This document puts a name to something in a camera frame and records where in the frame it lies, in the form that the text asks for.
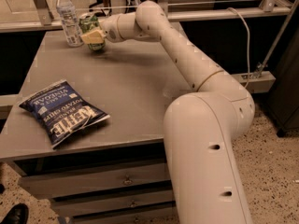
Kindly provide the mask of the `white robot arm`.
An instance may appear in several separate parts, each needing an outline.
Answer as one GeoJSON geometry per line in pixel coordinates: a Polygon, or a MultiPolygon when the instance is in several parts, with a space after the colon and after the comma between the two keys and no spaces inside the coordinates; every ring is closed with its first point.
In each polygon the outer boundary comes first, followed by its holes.
{"type": "Polygon", "coordinates": [[[152,1],[108,17],[81,38],[86,44],[160,42],[192,89],[164,115],[164,149],[180,224],[253,224],[232,149],[253,121],[248,90],[174,28],[152,1]]]}

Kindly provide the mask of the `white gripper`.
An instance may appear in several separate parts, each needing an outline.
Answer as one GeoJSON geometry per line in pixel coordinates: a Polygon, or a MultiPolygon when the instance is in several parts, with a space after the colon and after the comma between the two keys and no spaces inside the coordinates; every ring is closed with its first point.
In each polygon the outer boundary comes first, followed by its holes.
{"type": "Polygon", "coordinates": [[[96,27],[84,33],[81,36],[82,41],[85,44],[103,44],[105,39],[113,43],[120,42],[121,37],[118,31],[118,18],[118,15],[112,15],[100,21],[102,29],[96,27]]]}

